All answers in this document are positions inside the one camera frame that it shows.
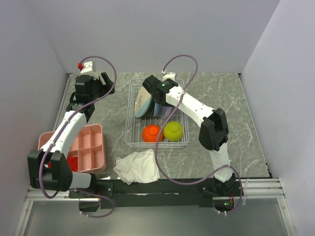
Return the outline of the beige blue leaf plate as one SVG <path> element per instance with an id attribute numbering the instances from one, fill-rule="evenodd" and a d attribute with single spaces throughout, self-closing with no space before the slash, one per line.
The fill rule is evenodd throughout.
<path id="1" fill-rule="evenodd" d="M 137 94 L 135 105 L 134 105 L 134 114 L 136 118 L 140 118 L 145 115 L 148 111 L 152 102 L 151 94 L 142 86 Z"/>

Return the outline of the light blue plate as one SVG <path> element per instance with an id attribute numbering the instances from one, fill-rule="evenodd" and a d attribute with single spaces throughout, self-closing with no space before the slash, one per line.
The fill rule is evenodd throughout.
<path id="1" fill-rule="evenodd" d="M 151 112 L 152 117 L 156 117 L 159 114 L 161 109 L 161 105 L 158 103 L 154 103 L 153 110 Z"/>

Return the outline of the lilac purple plate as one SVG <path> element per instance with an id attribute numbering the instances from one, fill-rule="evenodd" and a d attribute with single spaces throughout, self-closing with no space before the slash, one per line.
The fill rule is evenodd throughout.
<path id="1" fill-rule="evenodd" d="M 166 119 L 169 117 L 169 115 L 172 113 L 174 107 L 166 107 L 162 106 L 162 111 L 161 111 L 161 117 L 163 119 Z"/>

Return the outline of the orange bowl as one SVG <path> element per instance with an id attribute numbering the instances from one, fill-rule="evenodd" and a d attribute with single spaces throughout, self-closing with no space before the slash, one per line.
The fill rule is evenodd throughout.
<path id="1" fill-rule="evenodd" d="M 161 127 L 156 124 L 147 125 L 142 131 L 142 139 L 144 142 L 153 143 L 158 139 Z"/>

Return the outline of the yellow-green bowl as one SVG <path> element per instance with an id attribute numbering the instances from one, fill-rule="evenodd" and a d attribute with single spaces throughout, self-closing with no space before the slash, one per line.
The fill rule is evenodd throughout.
<path id="1" fill-rule="evenodd" d="M 177 142 L 184 135 L 183 126 L 177 121 L 170 121 L 163 128 L 163 135 L 167 140 Z"/>

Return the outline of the dark red plate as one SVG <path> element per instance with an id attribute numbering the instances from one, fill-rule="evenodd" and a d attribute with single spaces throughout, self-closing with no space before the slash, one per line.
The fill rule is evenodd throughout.
<path id="1" fill-rule="evenodd" d="M 148 110 L 145 113 L 145 116 L 153 116 L 155 110 L 155 102 L 151 103 Z"/>

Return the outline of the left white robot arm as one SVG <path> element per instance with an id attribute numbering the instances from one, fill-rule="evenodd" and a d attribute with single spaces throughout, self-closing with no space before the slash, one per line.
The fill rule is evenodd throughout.
<path id="1" fill-rule="evenodd" d="M 73 172 L 66 158 L 75 138 L 91 118 L 95 102 L 113 94 L 115 83 L 106 72 L 98 77 L 87 74 L 77 76 L 75 91 L 57 130 L 39 150 L 29 152 L 27 161 L 31 187 L 40 189 L 46 198 L 52 198 L 47 193 L 49 190 L 58 193 L 80 188 L 88 198 L 98 193 L 95 176 Z"/>

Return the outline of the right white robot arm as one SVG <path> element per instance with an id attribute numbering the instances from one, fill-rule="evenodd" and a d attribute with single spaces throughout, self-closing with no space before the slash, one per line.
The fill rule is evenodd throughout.
<path id="1" fill-rule="evenodd" d="M 236 181 L 236 172 L 230 166 L 227 151 L 229 128 L 225 111 L 206 106 L 170 78 L 161 81 L 151 75 L 142 86 L 154 102 L 175 107 L 175 110 L 182 111 L 198 125 L 199 142 L 209 151 L 215 167 L 213 175 L 216 192 L 222 196 L 228 195 Z"/>

